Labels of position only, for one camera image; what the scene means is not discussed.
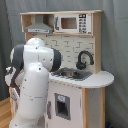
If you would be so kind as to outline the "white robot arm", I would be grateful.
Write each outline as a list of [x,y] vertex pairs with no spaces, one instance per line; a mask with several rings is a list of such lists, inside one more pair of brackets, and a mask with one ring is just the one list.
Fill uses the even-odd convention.
[[48,48],[39,38],[15,46],[10,54],[11,66],[5,81],[19,87],[18,109],[9,128],[38,128],[38,120],[46,112],[49,73],[61,66],[61,53]]

